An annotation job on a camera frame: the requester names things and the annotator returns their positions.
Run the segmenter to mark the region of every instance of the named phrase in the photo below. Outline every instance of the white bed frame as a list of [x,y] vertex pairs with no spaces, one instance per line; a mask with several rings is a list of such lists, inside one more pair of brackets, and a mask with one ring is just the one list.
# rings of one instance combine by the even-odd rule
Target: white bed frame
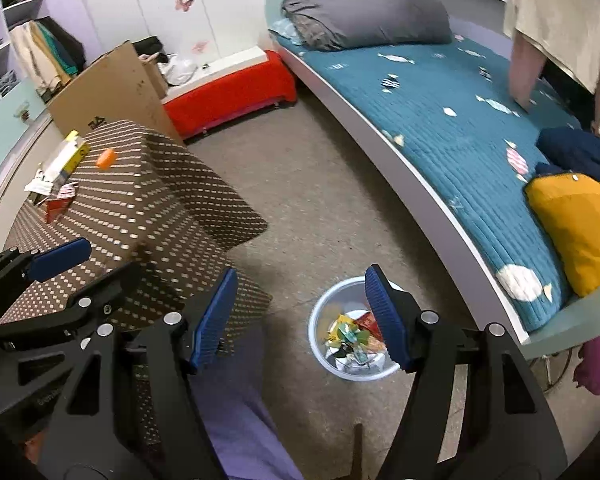
[[[267,0],[269,23],[280,18],[282,1]],[[554,354],[600,335],[600,288],[565,306],[540,330],[527,333],[474,242],[413,164],[301,57],[275,39],[274,44],[286,65],[340,121],[413,215],[454,280],[478,328],[500,323],[517,340],[527,359]]]

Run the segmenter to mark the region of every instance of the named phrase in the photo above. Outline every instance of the person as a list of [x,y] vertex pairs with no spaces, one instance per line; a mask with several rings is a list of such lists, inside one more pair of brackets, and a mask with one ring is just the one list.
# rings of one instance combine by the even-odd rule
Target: person
[[227,476],[240,480],[302,480],[262,400],[264,330],[257,322],[218,357],[190,389]]

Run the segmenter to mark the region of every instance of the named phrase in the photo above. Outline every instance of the drawer handle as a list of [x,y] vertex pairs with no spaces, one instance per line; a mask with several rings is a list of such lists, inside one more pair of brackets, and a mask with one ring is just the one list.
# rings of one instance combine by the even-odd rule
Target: drawer handle
[[17,110],[16,113],[14,113],[13,115],[14,117],[18,117],[20,118],[20,120],[27,124],[29,123],[30,120],[30,115],[29,115],[29,102],[25,101],[22,106],[20,106]]

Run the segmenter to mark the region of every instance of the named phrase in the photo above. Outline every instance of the trash can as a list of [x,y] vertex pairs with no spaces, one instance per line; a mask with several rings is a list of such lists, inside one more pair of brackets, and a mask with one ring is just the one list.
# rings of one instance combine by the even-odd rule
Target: trash can
[[[395,283],[391,283],[391,286],[402,290]],[[315,358],[332,374],[348,381],[375,381],[400,369],[400,365],[391,361],[386,350],[373,354],[367,364],[357,364],[352,360],[344,364],[342,359],[336,360],[331,356],[336,349],[327,345],[328,335],[338,316],[346,314],[352,319],[358,319],[370,311],[364,276],[349,278],[332,286],[315,304],[309,318],[309,343]]]

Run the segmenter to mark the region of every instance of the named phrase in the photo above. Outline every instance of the person's leg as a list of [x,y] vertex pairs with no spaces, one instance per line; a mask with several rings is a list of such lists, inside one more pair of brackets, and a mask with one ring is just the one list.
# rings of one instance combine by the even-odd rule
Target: person's leg
[[255,323],[235,354],[190,377],[192,394],[224,471],[246,480],[301,480],[262,402],[264,336]]
[[509,66],[509,94],[525,110],[545,63],[546,56],[516,31]]

